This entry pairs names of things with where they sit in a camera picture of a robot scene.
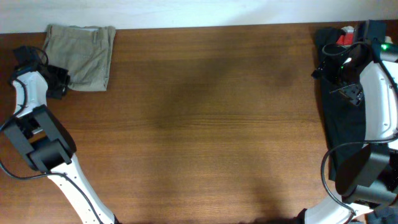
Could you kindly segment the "khaki shorts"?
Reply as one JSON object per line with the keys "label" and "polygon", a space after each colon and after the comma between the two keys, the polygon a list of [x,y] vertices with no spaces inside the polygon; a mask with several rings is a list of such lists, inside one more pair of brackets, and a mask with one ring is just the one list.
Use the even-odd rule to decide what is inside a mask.
{"label": "khaki shorts", "polygon": [[49,64],[68,70],[69,89],[106,91],[116,28],[50,24],[43,49]]}

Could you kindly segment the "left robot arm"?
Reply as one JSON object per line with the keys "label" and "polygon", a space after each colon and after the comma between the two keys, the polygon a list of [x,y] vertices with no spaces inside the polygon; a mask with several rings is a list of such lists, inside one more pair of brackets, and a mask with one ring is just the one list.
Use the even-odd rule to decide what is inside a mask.
{"label": "left robot arm", "polygon": [[76,144],[47,107],[47,99],[66,95],[68,70],[49,64],[40,48],[21,46],[13,51],[18,62],[9,83],[16,91],[16,108],[1,126],[36,179],[49,178],[64,194],[83,223],[118,223],[99,199],[76,156]]}

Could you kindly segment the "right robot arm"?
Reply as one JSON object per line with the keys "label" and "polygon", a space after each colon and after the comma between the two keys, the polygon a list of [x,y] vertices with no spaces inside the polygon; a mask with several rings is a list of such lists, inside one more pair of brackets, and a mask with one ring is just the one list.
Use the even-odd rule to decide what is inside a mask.
{"label": "right robot arm", "polygon": [[295,223],[397,222],[397,45],[386,24],[323,28],[315,33],[328,150],[321,182],[333,189]]}

